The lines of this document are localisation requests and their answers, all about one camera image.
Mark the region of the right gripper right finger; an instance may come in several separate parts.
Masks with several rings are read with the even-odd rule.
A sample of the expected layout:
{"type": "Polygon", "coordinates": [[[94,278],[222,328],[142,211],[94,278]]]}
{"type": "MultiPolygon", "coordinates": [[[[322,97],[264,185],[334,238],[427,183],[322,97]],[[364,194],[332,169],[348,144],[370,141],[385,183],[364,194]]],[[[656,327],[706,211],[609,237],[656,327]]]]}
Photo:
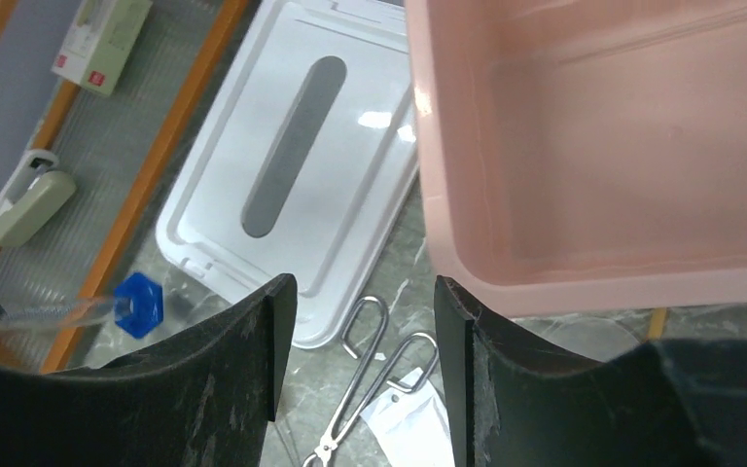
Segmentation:
{"type": "Polygon", "coordinates": [[[438,276],[458,466],[747,466],[747,339],[648,341],[597,362],[438,276]]]}

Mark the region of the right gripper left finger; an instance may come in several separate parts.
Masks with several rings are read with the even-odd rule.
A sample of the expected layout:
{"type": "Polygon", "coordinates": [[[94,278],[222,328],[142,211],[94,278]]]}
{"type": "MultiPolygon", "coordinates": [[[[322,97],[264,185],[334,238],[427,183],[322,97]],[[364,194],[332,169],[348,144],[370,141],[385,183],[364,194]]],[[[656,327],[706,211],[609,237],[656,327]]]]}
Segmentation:
{"type": "Polygon", "coordinates": [[[282,273],[233,305],[98,368],[0,366],[0,466],[256,466],[297,314],[282,273]]]}

